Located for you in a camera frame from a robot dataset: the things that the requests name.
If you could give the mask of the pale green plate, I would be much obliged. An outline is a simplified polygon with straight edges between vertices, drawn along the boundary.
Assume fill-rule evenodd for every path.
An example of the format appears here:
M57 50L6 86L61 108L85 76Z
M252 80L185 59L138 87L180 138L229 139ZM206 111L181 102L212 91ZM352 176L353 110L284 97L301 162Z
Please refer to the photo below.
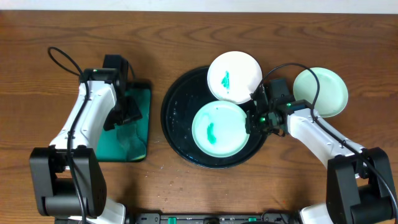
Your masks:
M315 109L323 118L329 118L341 113L348 103L348 89L343 79L332 70L312 67L320 83L320 91ZM293 93L296 100L313 102L317 92L317 83L312 73L302 71L295 79Z
M207 103L194 116L192 136L198 148L209 156L233 156L249 141L246 114L241 107L228 101Z

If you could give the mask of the dark green scrub sponge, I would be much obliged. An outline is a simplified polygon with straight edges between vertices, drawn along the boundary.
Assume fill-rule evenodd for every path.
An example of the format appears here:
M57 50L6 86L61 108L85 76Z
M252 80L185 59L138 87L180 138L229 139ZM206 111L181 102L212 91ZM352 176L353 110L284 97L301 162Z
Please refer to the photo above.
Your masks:
M137 162L146 157L147 137L147 126L132 123L119 127L117 139L126 162Z

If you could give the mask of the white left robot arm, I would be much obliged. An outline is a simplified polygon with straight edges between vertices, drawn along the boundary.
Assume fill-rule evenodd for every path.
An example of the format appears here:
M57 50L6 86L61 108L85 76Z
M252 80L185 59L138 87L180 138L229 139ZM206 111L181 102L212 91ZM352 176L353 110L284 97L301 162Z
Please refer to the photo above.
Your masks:
M37 209L42 216L77 223L125 223L126 207L107 198L96 150L102 131L137 119L125 95L128 70L87 68L62 130L29 157Z

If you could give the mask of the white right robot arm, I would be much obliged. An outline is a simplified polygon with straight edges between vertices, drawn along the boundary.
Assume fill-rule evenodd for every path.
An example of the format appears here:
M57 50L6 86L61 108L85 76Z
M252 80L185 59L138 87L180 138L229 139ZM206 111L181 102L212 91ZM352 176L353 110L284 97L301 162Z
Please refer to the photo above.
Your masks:
M259 85L246 131L282 131L302 142L326 167L326 202L300 211L302 223L379 223L397 219L397 196L387 154L339 133L312 103L296 100L285 85Z

